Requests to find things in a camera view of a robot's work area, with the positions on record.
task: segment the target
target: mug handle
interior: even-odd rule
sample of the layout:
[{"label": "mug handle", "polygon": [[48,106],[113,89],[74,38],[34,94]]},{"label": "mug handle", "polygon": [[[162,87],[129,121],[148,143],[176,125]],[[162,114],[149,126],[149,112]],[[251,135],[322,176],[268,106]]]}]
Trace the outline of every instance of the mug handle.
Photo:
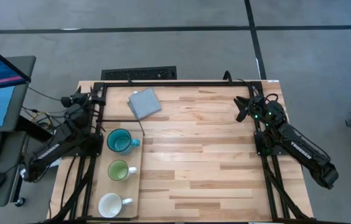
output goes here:
[{"label": "mug handle", "polygon": [[129,167],[129,168],[128,168],[128,172],[129,172],[130,174],[135,174],[135,173],[137,173],[137,167]]},{"label": "mug handle", "polygon": [[139,146],[140,145],[139,139],[132,139],[131,144],[134,146]]},{"label": "mug handle", "polygon": [[127,198],[127,199],[124,199],[124,200],[121,201],[121,203],[122,203],[123,205],[129,205],[129,204],[131,204],[132,202],[133,202],[133,199],[132,199],[132,198]]}]

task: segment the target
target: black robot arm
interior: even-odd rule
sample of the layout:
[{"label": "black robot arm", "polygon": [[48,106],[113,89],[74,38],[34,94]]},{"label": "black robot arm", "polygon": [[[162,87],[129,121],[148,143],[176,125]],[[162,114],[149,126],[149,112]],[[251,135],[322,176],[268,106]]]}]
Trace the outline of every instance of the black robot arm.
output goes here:
[{"label": "black robot arm", "polygon": [[[270,101],[268,97],[271,95],[276,96],[276,100]],[[296,134],[297,130],[288,124],[284,109],[277,102],[278,96],[271,95],[251,99],[237,96],[234,102],[240,113],[236,120],[242,122],[246,115],[250,115],[264,123],[265,131],[255,133],[256,147],[262,156],[268,156],[280,147],[306,167],[320,186],[331,189],[339,174],[330,163],[330,157],[315,149],[312,146],[317,147],[314,143],[311,145]]]},{"label": "black robot arm", "polygon": [[80,93],[79,89],[71,97],[62,98],[62,104],[67,107],[65,121],[42,147],[23,156],[20,174],[24,181],[38,181],[51,163],[75,147],[87,151],[102,144],[102,135],[90,131],[92,108],[89,97],[89,93]]},{"label": "black robot arm", "polygon": [[298,136],[294,127],[290,124],[284,123],[278,128],[278,132],[284,139],[282,142],[277,142],[276,145],[281,146],[306,167],[312,178],[321,187],[331,189],[333,183],[339,178],[339,173],[330,162],[330,158],[314,149],[302,137]]}]

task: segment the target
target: mug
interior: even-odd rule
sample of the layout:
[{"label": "mug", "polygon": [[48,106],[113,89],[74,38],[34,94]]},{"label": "mug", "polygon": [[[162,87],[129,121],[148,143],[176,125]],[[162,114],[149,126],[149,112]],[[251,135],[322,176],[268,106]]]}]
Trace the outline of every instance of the mug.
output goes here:
[{"label": "mug", "polygon": [[119,195],[108,193],[100,199],[100,202],[98,203],[98,211],[102,217],[113,218],[120,213],[123,205],[129,205],[132,202],[132,198],[122,200]]},{"label": "mug", "polygon": [[128,167],[122,160],[113,161],[108,167],[108,175],[114,181],[126,180],[131,174],[137,173],[136,167]]},{"label": "mug", "polygon": [[122,155],[129,154],[133,148],[140,145],[139,140],[131,139],[130,132],[125,129],[112,131],[106,143],[113,152],[118,152]]}]

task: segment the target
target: wooden table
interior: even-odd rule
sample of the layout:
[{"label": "wooden table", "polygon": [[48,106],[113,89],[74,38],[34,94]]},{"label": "wooden table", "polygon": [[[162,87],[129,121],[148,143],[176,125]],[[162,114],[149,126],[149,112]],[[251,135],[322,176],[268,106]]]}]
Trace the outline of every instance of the wooden table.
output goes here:
[{"label": "wooden table", "polygon": [[[93,84],[93,81],[79,83],[84,92],[90,91]],[[264,94],[278,94],[284,106],[279,82],[262,81],[262,84]],[[133,91],[146,88],[109,88],[103,119],[134,119],[127,106],[128,97]],[[253,139],[254,122],[251,118],[242,123],[235,121],[239,111],[233,99],[237,95],[249,97],[248,89],[243,86],[154,87],[154,91],[162,111],[141,121],[146,135],[137,221],[270,221],[263,167]],[[103,123],[103,127],[138,129],[130,123]],[[278,158],[286,192],[312,217],[301,165],[290,156]],[[51,198],[53,215],[59,210],[71,160],[63,159],[58,168]],[[70,171],[65,201],[75,186],[77,167],[78,159]],[[97,173],[95,170],[89,215],[98,210]],[[84,192],[80,195],[77,217],[81,215]],[[274,197],[281,217],[275,189]]]}]

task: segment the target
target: gray napkin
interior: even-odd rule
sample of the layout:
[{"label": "gray napkin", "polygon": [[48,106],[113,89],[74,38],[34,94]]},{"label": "gray napkin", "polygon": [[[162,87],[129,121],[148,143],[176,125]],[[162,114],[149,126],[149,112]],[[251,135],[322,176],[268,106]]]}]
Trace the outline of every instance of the gray napkin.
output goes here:
[{"label": "gray napkin", "polygon": [[143,119],[162,109],[152,88],[148,88],[139,93],[134,93],[129,97],[128,106],[136,119]]}]

